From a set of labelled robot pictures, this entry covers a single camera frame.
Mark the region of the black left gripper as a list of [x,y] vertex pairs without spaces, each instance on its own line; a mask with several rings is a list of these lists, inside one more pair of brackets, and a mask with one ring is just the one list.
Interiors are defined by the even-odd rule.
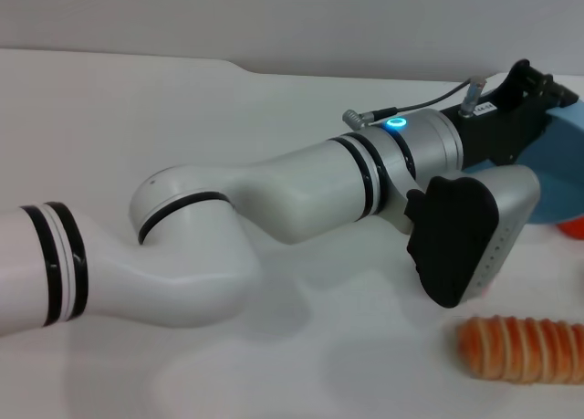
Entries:
[[486,160],[496,165],[515,162],[546,128],[547,111],[575,104],[577,94],[522,59],[496,89],[479,101],[489,102],[495,109],[471,117],[464,117],[459,109],[455,110],[455,128],[463,145],[464,169]]

